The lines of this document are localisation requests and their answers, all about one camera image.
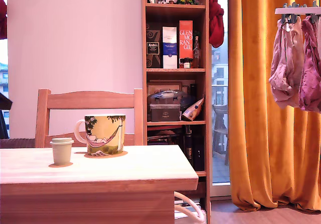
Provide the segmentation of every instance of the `building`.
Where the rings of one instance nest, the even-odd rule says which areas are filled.
[[[0,63],[0,92],[9,98],[9,90],[8,90],[8,65]],[[4,110],[3,111],[4,117],[5,117],[5,123],[8,131],[8,135],[10,135],[9,132],[9,111]]]

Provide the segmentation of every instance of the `red fabric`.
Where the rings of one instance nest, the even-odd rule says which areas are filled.
[[[217,0],[210,0],[210,43],[213,47],[219,47],[224,40],[224,10]]]
[[[0,0],[0,39],[7,38],[7,6],[4,0]]]

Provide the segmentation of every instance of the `wooden shelf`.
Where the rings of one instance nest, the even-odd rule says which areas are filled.
[[[196,174],[197,174],[199,177],[204,177],[204,176],[206,176],[206,171],[196,171]]]
[[[173,122],[147,122],[147,126],[160,125],[205,125],[206,121],[173,121]]]
[[[202,121],[175,121],[175,122],[148,122],[147,121],[147,85],[153,81],[169,82],[171,80],[185,81],[186,85],[193,81],[197,86],[198,98],[204,93],[206,96],[212,95],[212,62],[211,46],[209,44],[209,0],[199,0],[203,5],[177,5],[177,4],[150,4],[147,0],[141,0],[141,28],[142,28],[142,45],[146,46],[146,24],[154,24],[157,29],[163,26],[177,27],[179,30],[180,21],[193,21],[193,30],[200,33],[200,46],[202,49],[202,58],[200,66],[202,68],[192,69],[161,69],[146,67],[146,47],[142,48],[142,87],[143,87],[143,136],[144,144],[147,144],[147,127],[152,126],[181,126],[194,125],[193,128],[204,136],[205,150],[205,169],[197,171],[200,177],[197,190],[182,191],[191,198],[205,198],[202,200],[203,208],[207,212],[207,224],[211,224],[211,202],[210,187],[212,186],[211,176],[211,159],[212,159],[212,103],[211,98],[207,97],[202,106]]]
[[[146,3],[146,14],[157,17],[192,17],[195,18],[205,12],[204,5],[177,5]]]
[[[163,69],[163,68],[147,68],[146,72],[157,72],[157,73],[199,73],[205,72],[204,68],[178,68],[178,69]]]

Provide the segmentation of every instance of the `clothespin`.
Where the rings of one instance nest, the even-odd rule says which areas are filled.
[[[313,1],[313,7],[317,7],[316,1]],[[318,19],[319,19],[319,17],[316,16],[315,14],[312,14],[312,15],[311,15],[311,23],[312,23],[312,24],[315,23]]]
[[[287,3],[284,3],[282,8],[287,8]],[[286,15],[285,15],[285,14],[282,14],[282,18],[281,18],[281,23],[282,23],[282,24],[285,23],[285,17],[286,17]]]
[[[296,8],[299,7],[299,4],[296,4],[295,2],[292,3],[292,8]],[[291,19],[289,21],[289,23],[296,23],[296,15],[295,14],[291,14]]]

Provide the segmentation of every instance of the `small cup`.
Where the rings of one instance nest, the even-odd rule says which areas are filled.
[[[67,165],[70,163],[72,138],[54,138],[50,142],[54,154],[55,165]]]

